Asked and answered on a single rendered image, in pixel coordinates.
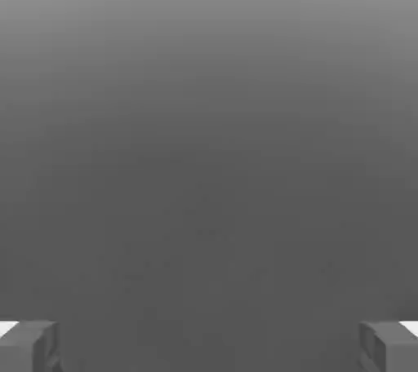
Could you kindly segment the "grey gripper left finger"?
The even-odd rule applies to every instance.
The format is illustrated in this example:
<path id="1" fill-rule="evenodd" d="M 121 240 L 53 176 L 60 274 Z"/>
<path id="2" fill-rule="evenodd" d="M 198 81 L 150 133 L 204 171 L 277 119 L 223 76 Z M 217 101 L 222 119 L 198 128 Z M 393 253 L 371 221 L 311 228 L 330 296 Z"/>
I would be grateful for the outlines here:
<path id="1" fill-rule="evenodd" d="M 0 321 L 0 372 L 61 372 L 57 321 Z"/>

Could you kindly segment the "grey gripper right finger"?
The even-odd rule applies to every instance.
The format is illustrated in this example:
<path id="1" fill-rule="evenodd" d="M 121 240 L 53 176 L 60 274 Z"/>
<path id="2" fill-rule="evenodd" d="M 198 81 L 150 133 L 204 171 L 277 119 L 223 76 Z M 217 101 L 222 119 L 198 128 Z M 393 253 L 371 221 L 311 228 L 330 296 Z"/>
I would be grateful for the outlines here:
<path id="1" fill-rule="evenodd" d="M 418 372 L 418 321 L 362 321 L 358 372 Z"/>

